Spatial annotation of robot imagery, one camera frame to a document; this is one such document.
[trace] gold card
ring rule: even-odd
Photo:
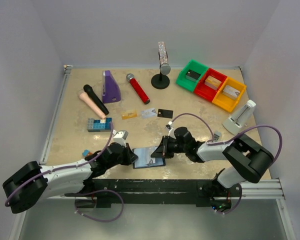
[[[122,120],[126,120],[126,119],[132,119],[137,117],[137,110],[133,109],[133,110],[127,110],[127,111],[123,111],[121,113],[121,118]]]

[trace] table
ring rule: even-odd
[[[78,98],[77,92],[82,90],[85,84],[93,87],[95,93],[101,97],[103,68],[74,68],[66,83],[63,100],[58,113],[58,119],[54,123],[55,129],[51,142],[50,151],[47,153],[47,165],[60,165],[75,162],[82,158],[85,149],[91,152],[101,150],[108,140],[109,132],[88,132],[88,118],[99,117]],[[127,142],[131,148],[157,146],[162,136],[167,135],[164,129],[170,121],[168,118],[151,117],[142,119],[140,112],[149,108],[173,110],[173,116],[182,113],[192,113],[200,116],[210,125],[213,131],[222,133],[220,140],[227,140],[233,135],[223,126],[222,122],[229,113],[220,107],[208,102],[199,96],[187,91],[176,84],[181,69],[172,69],[168,75],[170,85],[166,89],[158,90],[152,87],[151,78],[159,73],[158,69],[110,69],[121,91],[121,101],[106,104],[112,117],[114,129],[126,130],[129,135]],[[239,69],[217,69],[220,73],[244,82]],[[127,82],[126,75],[134,74],[145,93],[150,98],[150,103],[144,105]],[[242,107],[248,100],[245,92],[234,111]],[[122,120],[121,112],[136,109],[138,117]],[[247,126],[254,126],[255,119],[251,117]],[[207,141],[211,138],[207,127],[192,116],[181,116],[173,126],[187,127],[192,136],[198,141]],[[247,133],[258,143],[261,143],[256,129]],[[212,179],[216,173],[231,164],[225,160],[215,160],[205,163],[194,163],[183,154],[175,154],[174,158],[166,159],[166,166],[133,169],[130,166],[116,165],[109,169],[101,179]],[[270,173],[264,174],[262,179],[271,179]]]

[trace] silver microphone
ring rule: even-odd
[[[158,46],[159,46],[160,72],[163,75],[167,75],[170,73],[171,67],[168,64],[168,54],[167,54],[165,42],[159,41]]]

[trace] white wall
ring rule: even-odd
[[[29,0],[0,0],[0,240],[15,215],[2,183],[43,150],[62,63]]]
[[[283,149],[271,168],[280,177],[293,227],[300,239],[300,0],[281,0],[243,68],[257,123],[277,126]],[[277,136],[260,130],[273,152]]]
[[[63,63],[242,66],[279,0],[32,0]]]

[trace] purple holder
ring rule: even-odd
[[[104,104],[121,101],[121,92],[116,80],[109,70],[103,72],[102,102]]]

